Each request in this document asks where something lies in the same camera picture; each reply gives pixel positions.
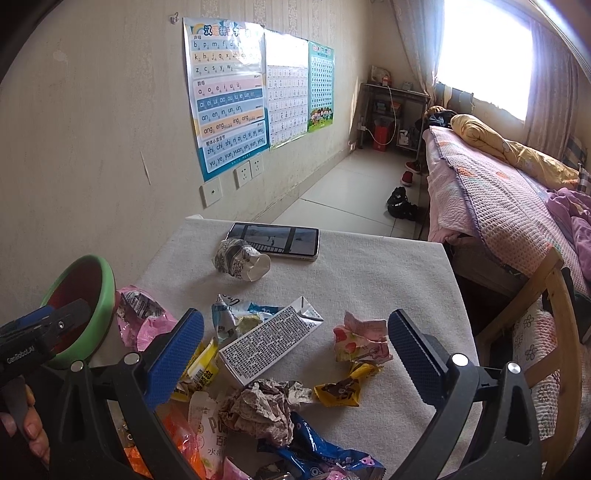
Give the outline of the person's left hand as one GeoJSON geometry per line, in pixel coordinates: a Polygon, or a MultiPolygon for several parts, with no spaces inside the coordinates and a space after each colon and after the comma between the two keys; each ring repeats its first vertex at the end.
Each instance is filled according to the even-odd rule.
{"type": "MultiPolygon", "coordinates": [[[[43,428],[42,420],[35,409],[35,398],[32,390],[25,384],[25,392],[27,399],[27,412],[24,417],[23,426],[25,438],[32,454],[39,458],[45,467],[49,467],[50,462],[50,446],[48,436],[43,428]]],[[[16,433],[20,433],[17,422],[14,418],[6,412],[1,412],[1,421],[4,428],[9,435],[13,437],[16,433]]]]}

